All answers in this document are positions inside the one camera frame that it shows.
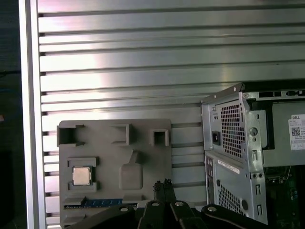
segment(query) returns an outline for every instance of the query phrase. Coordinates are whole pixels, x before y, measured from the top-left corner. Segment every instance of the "metal rack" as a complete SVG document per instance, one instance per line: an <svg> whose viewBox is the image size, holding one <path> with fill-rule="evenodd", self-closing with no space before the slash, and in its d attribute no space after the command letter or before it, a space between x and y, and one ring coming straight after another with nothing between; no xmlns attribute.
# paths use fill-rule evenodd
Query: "metal rack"
<svg viewBox="0 0 305 229"><path fill-rule="evenodd" d="M200 100L233 82L305 71L302 1L19 3L31 229L59 224L60 121L171 119L177 198L202 206Z"/></svg>

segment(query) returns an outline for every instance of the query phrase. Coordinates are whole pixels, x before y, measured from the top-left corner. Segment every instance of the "green circuit board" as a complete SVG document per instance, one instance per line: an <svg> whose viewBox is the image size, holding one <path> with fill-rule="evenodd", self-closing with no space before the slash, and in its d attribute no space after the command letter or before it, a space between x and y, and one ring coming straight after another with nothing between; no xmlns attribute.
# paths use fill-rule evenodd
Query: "green circuit board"
<svg viewBox="0 0 305 229"><path fill-rule="evenodd" d="M265 176L268 224L275 229L300 229L295 168L267 168Z"/></svg>

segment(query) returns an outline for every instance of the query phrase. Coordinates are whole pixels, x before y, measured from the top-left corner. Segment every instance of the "computer case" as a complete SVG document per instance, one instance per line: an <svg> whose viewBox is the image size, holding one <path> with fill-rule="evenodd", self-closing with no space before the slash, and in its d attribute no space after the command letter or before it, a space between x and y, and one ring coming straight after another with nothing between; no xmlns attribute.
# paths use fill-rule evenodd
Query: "computer case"
<svg viewBox="0 0 305 229"><path fill-rule="evenodd" d="M238 83L204 98L202 117L208 203L300 228L305 80Z"/></svg>

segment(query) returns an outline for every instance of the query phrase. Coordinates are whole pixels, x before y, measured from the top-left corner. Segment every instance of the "barcode sticker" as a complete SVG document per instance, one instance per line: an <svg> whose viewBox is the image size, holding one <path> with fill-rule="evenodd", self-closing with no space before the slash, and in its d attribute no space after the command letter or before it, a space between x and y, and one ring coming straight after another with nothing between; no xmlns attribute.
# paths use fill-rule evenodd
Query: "barcode sticker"
<svg viewBox="0 0 305 229"><path fill-rule="evenodd" d="M235 172L235 173L237 173L237 174L240 174L239 169L238 169L238 168L235 168L235 167L232 166L232 165L229 165L229 164L227 164L227 163L225 163L225 162L223 162L223 161L221 161L221 160L218 160L218 164L220 164L220 165L222 165L222 166L228 168L229 170L231 170L231 171L233 171L233 172Z"/></svg>
<svg viewBox="0 0 305 229"><path fill-rule="evenodd" d="M305 149L305 114L294 114L288 120L291 150Z"/></svg>

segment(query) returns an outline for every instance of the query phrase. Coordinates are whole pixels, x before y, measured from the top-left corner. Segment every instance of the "ventilation grille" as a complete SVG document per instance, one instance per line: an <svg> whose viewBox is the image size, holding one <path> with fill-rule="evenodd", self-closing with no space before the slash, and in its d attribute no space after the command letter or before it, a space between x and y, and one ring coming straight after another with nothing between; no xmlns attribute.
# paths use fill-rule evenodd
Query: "ventilation grille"
<svg viewBox="0 0 305 229"><path fill-rule="evenodd" d="M240 199L234 196L222 185L220 190L218 190L218 197L220 206L245 216L245 214L241 210Z"/></svg>
<svg viewBox="0 0 305 229"><path fill-rule="evenodd" d="M241 143L245 142L244 128L240 126L243 117L239 105L223 107L221 110L221 125L224 151L235 157L242 158Z"/></svg>

